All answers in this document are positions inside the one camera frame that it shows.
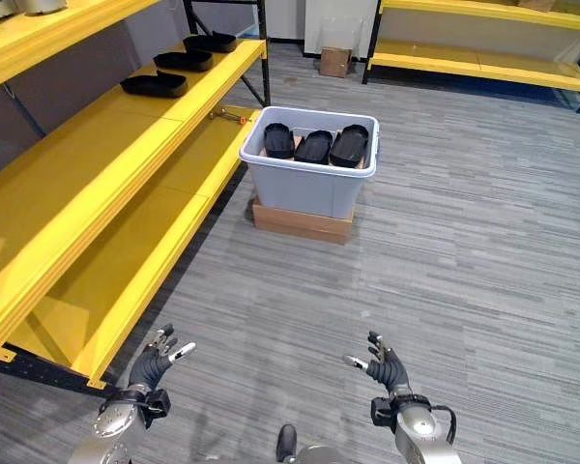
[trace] wall baseboard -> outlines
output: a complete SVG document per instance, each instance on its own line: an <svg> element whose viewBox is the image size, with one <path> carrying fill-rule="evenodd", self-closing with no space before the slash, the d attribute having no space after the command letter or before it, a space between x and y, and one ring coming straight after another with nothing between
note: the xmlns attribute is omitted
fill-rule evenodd
<svg viewBox="0 0 580 464"><path fill-rule="evenodd" d="M273 44L305 45L305 40L303 39L276 39L274 37L269 37L269 42L272 42Z"/></svg>
<svg viewBox="0 0 580 464"><path fill-rule="evenodd" d="M320 53L305 53L305 52L303 52L303 57L304 58L315 58L316 60L319 60L322 58ZM353 56L352 61L355 63L367 63L367 58L357 58L356 56Z"/></svg>

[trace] bin rim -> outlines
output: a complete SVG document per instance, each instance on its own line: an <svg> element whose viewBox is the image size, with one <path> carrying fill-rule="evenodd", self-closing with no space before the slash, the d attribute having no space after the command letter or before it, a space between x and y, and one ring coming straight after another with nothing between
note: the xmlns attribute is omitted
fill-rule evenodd
<svg viewBox="0 0 580 464"><path fill-rule="evenodd" d="M354 116L359 118L366 118L371 120L373 123L374 129L372 133L372 140L371 140L371 147L369 147L369 167L364 169L357 169L354 167L341 167L341 166L331 166L331 165L323 165L323 164L313 164L310 162L301 162L301 161L294 161L293 159L276 159L276 158L268 158L262 157L258 155L250 155L246 153L245 147L247 142L252 138L255 131L258 129L258 122L253 125L251 131L249 132L248 136L243 142L243 146L241 146L240 150L240 158L241 160L251 163L251 164L258 164L261 166L270 166L270 167L282 167L284 169L292 169L295 171L304 171L304 172L317 172L320 174L330 174L335 176L342 176L342 177L352 177L358 179L364 179L368 177L372 177L376 173L376 152L378 151L378 140L379 140L379 132L380 132L380 125L378 124L378 120L372 116L367 116L364 114L353 114L353 113L338 113L335 111L319 111L315 109L305 109L305 108L297 108L291 106L267 106L262 110L260 113L260 118L262 118L267 111L273 111L278 109L291 109L291 110L300 110L302 112L309 112L309 113L318 113L318 114L334 114L337 116Z"/></svg>

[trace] white container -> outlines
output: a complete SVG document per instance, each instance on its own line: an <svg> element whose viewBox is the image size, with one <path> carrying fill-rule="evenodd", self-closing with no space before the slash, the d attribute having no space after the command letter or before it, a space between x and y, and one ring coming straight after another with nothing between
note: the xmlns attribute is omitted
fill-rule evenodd
<svg viewBox="0 0 580 464"><path fill-rule="evenodd" d="M328 166L260 156L264 128L285 124L295 135L312 131L341 131L360 124L369 132L363 169ZM260 203L329 218L348 218L365 179L376 173L378 121L370 116L269 106L264 108L241 148L258 191Z"/></svg>

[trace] cardboard base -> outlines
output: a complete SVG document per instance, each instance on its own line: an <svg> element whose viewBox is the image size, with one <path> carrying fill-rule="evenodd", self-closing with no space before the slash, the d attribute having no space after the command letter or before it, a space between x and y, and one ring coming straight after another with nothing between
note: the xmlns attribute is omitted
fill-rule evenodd
<svg viewBox="0 0 580 464"><path fill-rule="evenodd" d="M347 219L338 219L269 208L260 204L258 198L253 201L253 221L258 229L333 244L343 245L348 241L353 216L354 210Z"/></svg>
<svg viewBox="0 0 580 464"><path fill-rule="evenodd" d="M320 74L331 77L345 77L348 73L352 50L344 48L322 47L320 57Z"/></svg>

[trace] black shoe insole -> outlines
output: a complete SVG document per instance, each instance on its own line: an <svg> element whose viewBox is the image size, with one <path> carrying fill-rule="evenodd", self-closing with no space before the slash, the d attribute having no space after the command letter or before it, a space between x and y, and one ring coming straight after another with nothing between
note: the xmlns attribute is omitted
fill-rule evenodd
<svg viewBox="0 0 580 464"><path fill-rule="evenodd" d="M335 138L331 148L331 163L341 167L357 167L365 154L369 132L363 126L353 124Z"/></svg>
<svg viewBox="0 0 580 464"><path fill-rule="evenodd" d="M210 36L189 36L183 39L186 50L213 51L216 53L229 53L236 49L236 37L230 34L221 34L213 31Z"/></svg>
<svg viewBox="0 0 580 464"><path fill-rule="evenodd" d="M182 75L157 71L157 75L137 75L120 83L128 94L176 99L187 92L187 80Z"/></svg>
<svg viewBox="0 0 580 464"><path fill-rule="evenodd" d="M269 124L264 129L264 149L267 156L280 160L294 157L294 134L281 123Z"/></svg>
<svg viewBox="0 0 580 464"><path fill-rule="evenodd" d="M327 130L317 130L301 139L294 154L294 161L329 164L329 150L333 136Z"/></svg>
<svg viewBox="0 0 580 464"><path fill-rule="evenodd" d="M207 71L213 67L213 55L208 51L199 50L170 51L157 55L155 64L160 68L173 70Z"/></svg>

